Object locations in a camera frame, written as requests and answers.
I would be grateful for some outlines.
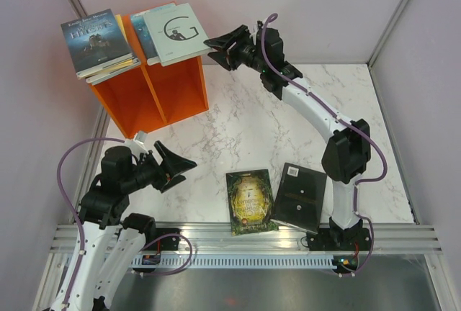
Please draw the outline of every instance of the black book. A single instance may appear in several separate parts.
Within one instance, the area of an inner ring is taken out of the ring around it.
[[[271,221],[317,234],[325,185],[325,173],[286,163]]]

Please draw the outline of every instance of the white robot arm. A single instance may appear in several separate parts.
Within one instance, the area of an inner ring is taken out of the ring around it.
[[[140,136],[143,134],[106,150],[102,172],[94,178],[80,204],[84,249],[77,239],[68,273],[48,310],[108,311],[133,258],[156,238],[152,217],[130,214],[123,220],[117,243],[105,259],[107,246],[129,205],[129,195],[149,185],[164,192],[184,181],[182,174],[197,166],[156,142],[154,147],[163,158],[158,164]]]
[[[309,240],[309,249],[347,251],[358,243],[366,251],[370,246],[365,241],[370,234],[362,227],[356,206],[357,184],[370,160],[370,126],[363,119],[353,121],[340,114],[312,90],[296,67],[285,61],[278,31],[267,27],[275,18],[273,14],[264,24],[258,22],[252,34],[246,25],[241,25],[206,40],[204,44],[216,50],[208,55],[226,70],[236,70],[244,64],[259,72],[264,88],[301,113],[326,141],[322,167],[333,180],[334,209],[329,231]],[[381,178],[386,171],[385,165]]]

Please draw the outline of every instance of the orange bookshelf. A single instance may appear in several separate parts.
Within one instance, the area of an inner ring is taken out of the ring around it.
[[[100,84],[90,85],[126,138],[208,110],[207,90],[200,57],[170,66],[147,65],[130,15],[122,17],[127,40],[141,65]]]

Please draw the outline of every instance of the book cover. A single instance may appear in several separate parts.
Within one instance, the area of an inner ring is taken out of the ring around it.
[[[325,186],[325,173],[286,163],[271,221],[317,234]]]
[[[154,7],[153,9],[138,12],[137,14],[132,14],[130,16],[131,23],[133,24],[133,28],[136,32],[136,35],[138,36],[139,43],[141,44],[148,65],[159,63],[160,58],[158,57],[156,46],[153,44],[151,34],[146,26],[146,22],[144,21],[144,15],[149,12],[168,9],[172,6],[176,6],[176,4],[170,3]]]
[[[123,27],[122,16],[120,16],[119,14],[116,14],[115,19],[117,20],[118,27],[120,28],[120,31],[122,32],[123,37],[127,41],[127,35],[125,33],[125,28]],[[116,63],[114,65],[111,65],[111,66],[108,66],[106,68],[103,68],[102,70],[98,70],[98,71],[96,71],[94,73],[86,75],[85,77],[79,77],[79,78],[80,79],[86,78],[87,83],[92,83],[92,81],[89,81],[89,78],[95,77],[96,75],[99,75],[100,73],[103,73],[104,75],[107,75],[108,73],[111,73],[111,72],[116,71],[116,70],[120,70],[121,68],[124,68],[125,71],[129,70],[128,66],[131,66],[133,64],[134,59],[135,59],[135,55],[133,53],[133,58],[132,59],[128,59],[128,60],[122,61],[120,63]]]
[[[211,51],[208,39],[189,4],[144,15],[161,65],[167,66]]]
[[[63,23],[61,29],[79,77],[132,56],[110,9]]]
[[[232,235],[278,230],[270,221],[272,190],[269,171],[244,171],[225,175]]]

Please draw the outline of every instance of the marble surface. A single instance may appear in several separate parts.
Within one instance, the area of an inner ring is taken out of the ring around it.
[[[413,222],[366,65],[303,65],[298,68],[326,101],[345,115],[364,118],[388,163],[387,177],[361,186],[359,211],[374,222]],[[267,92],[259,75],[241,67],[232,73],[204,66],[210,110],[151,132],[146,147],[160,140],[181,156],[196,161],[187,181],[164,194],[148,187],[130,196],[125,214],[142,212],[157,221],[228,222],[225,173],[268,168],[277,193],[285,162],[321,171],[325,143],[293,108]],[[111,121],[107,137],[122,138]],[[105,143],[103,151],[113,143]],[[364,177],[378,176],[382,164],[375,151]],[[333,207],[328,180],[322,222]]]

